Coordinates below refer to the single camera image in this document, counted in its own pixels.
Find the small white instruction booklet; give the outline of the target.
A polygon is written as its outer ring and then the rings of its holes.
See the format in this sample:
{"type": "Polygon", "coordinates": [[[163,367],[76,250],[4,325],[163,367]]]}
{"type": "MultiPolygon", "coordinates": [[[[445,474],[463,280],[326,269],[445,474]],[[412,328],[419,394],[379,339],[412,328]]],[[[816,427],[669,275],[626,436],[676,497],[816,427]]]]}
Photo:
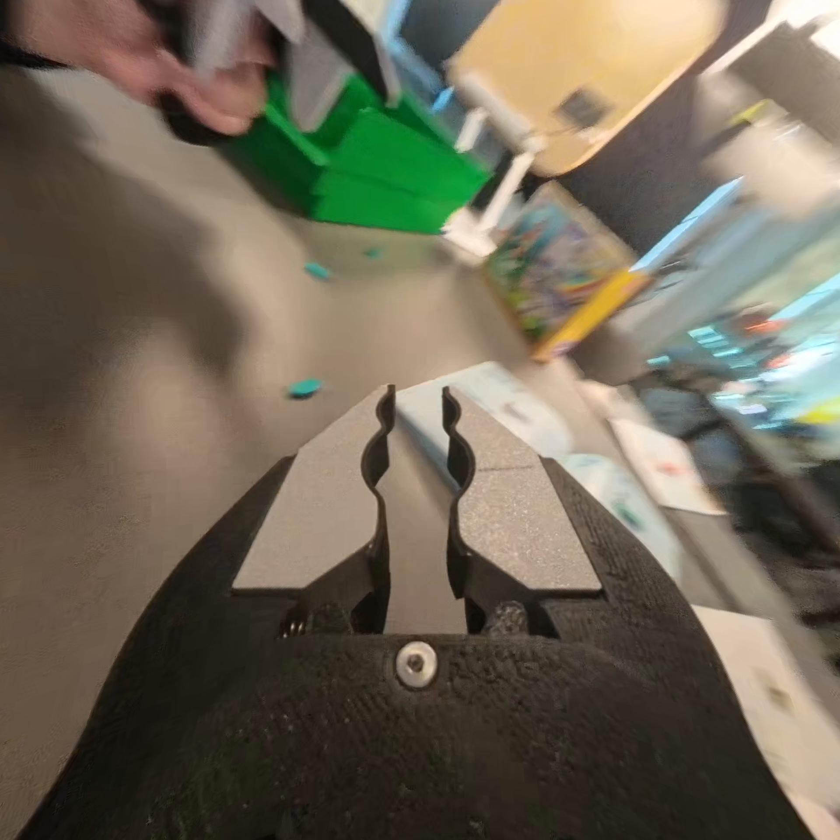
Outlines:
{"type": "Polygon", "coordinates": [[[626,461],[660,507],[703,516],[726,515],[683,442],[630,419],[612,418],[608,423],[626,461]]]}

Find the green plastic bin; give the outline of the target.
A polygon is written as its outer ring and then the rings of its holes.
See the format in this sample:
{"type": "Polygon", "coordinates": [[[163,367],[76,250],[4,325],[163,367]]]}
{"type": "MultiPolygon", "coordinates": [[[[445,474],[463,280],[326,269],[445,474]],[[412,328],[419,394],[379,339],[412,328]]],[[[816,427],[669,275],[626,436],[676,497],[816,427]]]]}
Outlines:
{"type": "Polygon", "coordinates": [[[436,235],[490,179],[410,94],[387,108],[352,75],[317,130],[291,118],[286,82],[269,76],[263,115],[222,146],[284,207],[316,222],[436,235]]]}

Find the white table stand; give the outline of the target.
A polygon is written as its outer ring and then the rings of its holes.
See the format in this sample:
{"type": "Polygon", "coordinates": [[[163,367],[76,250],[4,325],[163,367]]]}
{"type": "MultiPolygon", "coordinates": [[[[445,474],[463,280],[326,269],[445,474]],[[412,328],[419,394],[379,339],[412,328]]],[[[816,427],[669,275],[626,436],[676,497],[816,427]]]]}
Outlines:
{"type": "Polygon", "coordinates": [[[440,231],[443,244],[466,264],[475,266],[496,249],[493,232],[532,163],[547,148],[547,138],[475,71],[451,68],[447,70],[447,80],[449,89],[465,108],[455,150],[460,154],[472,151],[483,129],[491,127],[511,156],[487,205],[478,211],[463,205],[449,216],[440,231]]]}

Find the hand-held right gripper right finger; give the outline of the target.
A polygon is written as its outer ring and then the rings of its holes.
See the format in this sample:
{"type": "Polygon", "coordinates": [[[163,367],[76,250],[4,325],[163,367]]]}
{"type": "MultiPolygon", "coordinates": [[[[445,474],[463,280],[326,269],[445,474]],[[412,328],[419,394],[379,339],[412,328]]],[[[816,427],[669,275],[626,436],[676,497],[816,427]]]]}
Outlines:
{"type": "Polygon", "coordinates": [[[442,392],[448,516],[447,574],[467,617],[517,603],[543,617],[546,602],[603,594],[581,536],[543,459],[467,394],[442,392]]]}

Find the colourful toy brick set box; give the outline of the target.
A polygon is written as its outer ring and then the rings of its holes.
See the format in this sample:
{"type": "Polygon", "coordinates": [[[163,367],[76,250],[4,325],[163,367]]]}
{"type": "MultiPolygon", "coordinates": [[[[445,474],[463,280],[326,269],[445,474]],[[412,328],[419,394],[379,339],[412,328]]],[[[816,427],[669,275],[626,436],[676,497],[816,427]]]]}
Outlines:
{"type": "Polygon", "coordinates": [[[624,242],[555,181],[525,202],[483,274],[540,363],[566,355],[653,283],[624,242]]]}

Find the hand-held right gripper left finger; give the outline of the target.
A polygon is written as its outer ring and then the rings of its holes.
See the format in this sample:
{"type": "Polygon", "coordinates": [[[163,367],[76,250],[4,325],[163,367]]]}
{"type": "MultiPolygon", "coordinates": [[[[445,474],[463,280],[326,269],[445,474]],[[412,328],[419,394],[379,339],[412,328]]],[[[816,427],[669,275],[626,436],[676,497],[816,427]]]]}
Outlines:
{"type": "Polygon", "coordinates": [[[327,604],[386,618],[390,546],[379,483],[390,467],[396,389],[381,385],[301,446],[232,583],[240,597],[289,601],[294,618],[327,604]]]}

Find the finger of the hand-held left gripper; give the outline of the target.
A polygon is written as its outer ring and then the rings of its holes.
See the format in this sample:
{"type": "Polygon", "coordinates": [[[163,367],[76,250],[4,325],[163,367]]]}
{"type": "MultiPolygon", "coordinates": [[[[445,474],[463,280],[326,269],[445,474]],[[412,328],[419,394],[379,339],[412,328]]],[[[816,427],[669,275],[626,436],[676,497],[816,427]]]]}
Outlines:
{"type": "Polygon", "coordinates": [[[402,88],[391,54],[362,18],[343,1],[306,1],[305,15],[386,107],[398,104],[402,88]]]}
{"type": "Polygon", "coordinates": [[[306,29],[285,58],[290,118],[302,132],[315,132],[347,85],[351,68],[320,29],[306,29]]]}

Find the open instruction booklet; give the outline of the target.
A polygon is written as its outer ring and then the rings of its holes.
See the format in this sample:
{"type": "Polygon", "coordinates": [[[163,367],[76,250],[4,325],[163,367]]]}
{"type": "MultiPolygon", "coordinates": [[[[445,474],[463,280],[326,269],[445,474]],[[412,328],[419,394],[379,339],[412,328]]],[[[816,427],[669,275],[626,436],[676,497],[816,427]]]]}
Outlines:
{"type": "Polygon", "coordinates": [[[447,386],[466,395],[538,455],[561,464],[654,555],[675,582],[681,582],[681,543],[638,480],[605,456],[576,451],[561,416],[499,363],[477,364],[396,393],[397,415],[451,488],[457,484],[447,466],[449,437],[443,422],[443,390],[447,386]]]}

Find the tilted wooden table board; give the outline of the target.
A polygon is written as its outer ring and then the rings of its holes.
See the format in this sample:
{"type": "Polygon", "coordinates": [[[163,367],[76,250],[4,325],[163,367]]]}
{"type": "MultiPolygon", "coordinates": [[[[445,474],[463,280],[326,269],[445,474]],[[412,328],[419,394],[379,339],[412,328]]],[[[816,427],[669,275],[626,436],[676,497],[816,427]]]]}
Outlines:
{"type": "Polygon", "coordinates": [[[544,138],[541,177],[590,160],[715,42],[716,1],[505,1],[448,60],[448,81],[544,138]]]}

